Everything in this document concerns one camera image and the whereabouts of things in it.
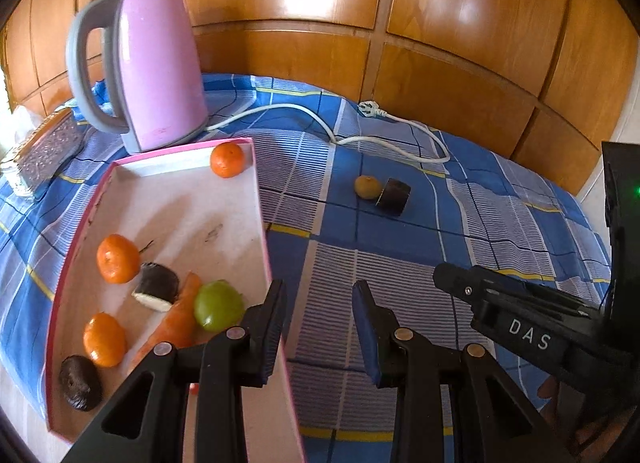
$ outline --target wooden wall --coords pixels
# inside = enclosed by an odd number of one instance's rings
[[[70,97],[64,49],[90,0],[22,0],[13,100]],[[638,36],[616,0],[186,0],[203,71],[301,80],[427,122],[577,193],[609,138]],[[93,79],[100,42],[88,45]]]

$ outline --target white tray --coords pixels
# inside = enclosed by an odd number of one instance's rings
[[[245,152],[242,174],[223,179],[209,168],[219,143],[233,141]],[[82,354],[82,332],[92,315],[110,313],[127,334],[129,351],[117,367],[99,368],[104,403],[126,377],[129,361],[162,318],[131,297],[136,279],[108,284],[98,273],[95,252],[108,234],[131,239],[143,261],[171,268],[184,280],[194,271],[204,282],[226,279],[247,306],[261,303],[271,283],[258,197],[255,151],[249,138],[217,140],[139,154],[114,162],[98,184],[69,248],[53,302],[45,366],[47,426],[70,442],[100,409],[74,410],[58,383],[60,364]],[[209,336],[199,332],[197,341]],[[184,460],[193,460],[195,397],[190,397]],[[304,461],[283,350],[262,389],[243,388],[249,461]]]

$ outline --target carrot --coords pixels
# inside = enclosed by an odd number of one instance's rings
[[[171,342],[177,348],[186,348],[193,344],[193,334],[196,329],[193,301],[201,286],[200,278],[195,273],[189,272],[180,289],[178,300],[166,312],[162,322],[133,357],[129,364],[129,373],[159,342]]]

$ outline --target orange fruit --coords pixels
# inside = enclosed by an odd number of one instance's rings
[[[242,148],[233,142],[225,142],[215,146],[209,159],[211,170],[220,178],[232,178],[244,170],[244,153]]]
[[[126,237],[111,234],[98,246],[95,255],[100,275],[107,283],[128,283],[140,271],[140,253]]]
[[[96,313],[86,323],[82,343],[87,356],[101,367],[117,366],[127,352],[124,329],[116,319],[104,312]]]

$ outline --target white lettering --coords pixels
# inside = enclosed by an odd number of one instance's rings
[[[524,337],[522,337],[522,340],[527,339],[529,341],[529,344],[531,344],[531,342],[533,341],[533,327],[529,328],[529,331],[527,331],[524,334]]]
[[[518,331],[520,331],[520,321],[518,319],[513,319],[513,322],[511,323],[511,327],[509,328],[509,333],[515,335]]]
[[[540,344],[538,344],[538,348],[542,350],[545,350],[546,348],[548,348],[549,344],[546,343],[546,341],[548,340],[551,340],[551,335],[547,335],[546,333],[542,335],[542,338],[540,339]]]

